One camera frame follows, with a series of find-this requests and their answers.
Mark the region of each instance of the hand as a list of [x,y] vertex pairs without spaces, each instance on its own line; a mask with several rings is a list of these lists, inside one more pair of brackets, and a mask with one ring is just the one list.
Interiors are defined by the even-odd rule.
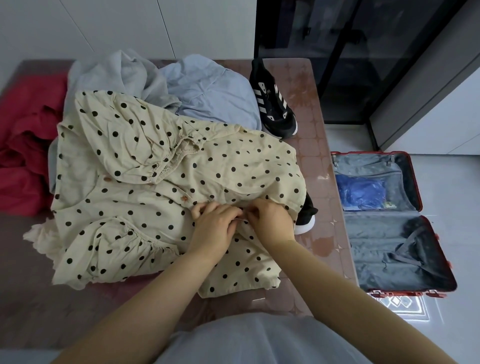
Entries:
[[195,231],[188,247],[188,253],[200,254],[217,264],[230,245],[243,211],[231,205],[218,202],[196,204],[192,208]]
[[295,241],[293,221],[283,206],[257,198],[247,208],[247,219],[263,246]]

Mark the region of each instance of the open suitcase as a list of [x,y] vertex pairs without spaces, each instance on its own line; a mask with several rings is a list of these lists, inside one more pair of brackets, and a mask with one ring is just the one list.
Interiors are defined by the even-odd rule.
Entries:
[[457,284],[405,152],[332,152],[360,287],[373,297],[445,297]]

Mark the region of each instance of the person's left arm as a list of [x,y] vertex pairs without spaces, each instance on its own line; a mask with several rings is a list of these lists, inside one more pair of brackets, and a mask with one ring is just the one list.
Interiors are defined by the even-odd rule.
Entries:
[[197,204],[187,253],[148,286],[65,349],[54,364],[149,363],[165,348],[180,316],[228,249],[242,211],[216,202]]

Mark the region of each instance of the forearm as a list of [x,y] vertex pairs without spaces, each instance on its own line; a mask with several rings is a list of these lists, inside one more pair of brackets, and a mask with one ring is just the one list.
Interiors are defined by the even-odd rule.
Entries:
[[186,253],[54,363],[147,363],[168,342],[175,325],[214,266]]
[[454,363],[440,348],[296,242],[266,246],[313,316],[373,363]]

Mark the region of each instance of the person's right arm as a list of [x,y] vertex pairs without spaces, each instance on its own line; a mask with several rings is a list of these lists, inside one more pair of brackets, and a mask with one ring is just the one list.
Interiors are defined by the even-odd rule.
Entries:
[[334,272],[295,241],[288,212],[256,199],[247,217],[258,239],[304,299],[315,319],[375,364],[455,363],[413,326]]

